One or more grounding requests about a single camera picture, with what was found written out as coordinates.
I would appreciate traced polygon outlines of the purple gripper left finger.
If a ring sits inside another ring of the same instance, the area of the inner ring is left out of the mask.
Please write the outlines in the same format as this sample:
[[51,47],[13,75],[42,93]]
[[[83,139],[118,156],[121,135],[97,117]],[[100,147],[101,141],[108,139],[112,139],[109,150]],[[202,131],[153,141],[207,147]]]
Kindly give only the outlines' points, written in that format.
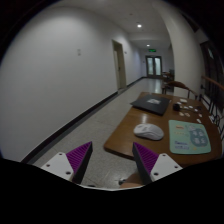
[[68,153],[57,153],[42,166],[42,169],[75,184],[80,184],[92,152],[92,143],[85,143]]

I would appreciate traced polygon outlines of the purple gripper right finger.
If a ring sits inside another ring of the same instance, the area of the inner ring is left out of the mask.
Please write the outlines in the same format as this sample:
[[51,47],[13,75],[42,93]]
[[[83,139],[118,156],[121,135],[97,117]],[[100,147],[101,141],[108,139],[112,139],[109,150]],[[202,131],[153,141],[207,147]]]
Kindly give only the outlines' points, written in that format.
[[136,142],[133,143],[132,153],[144,185],[182,169],[168,154],[157,154]]

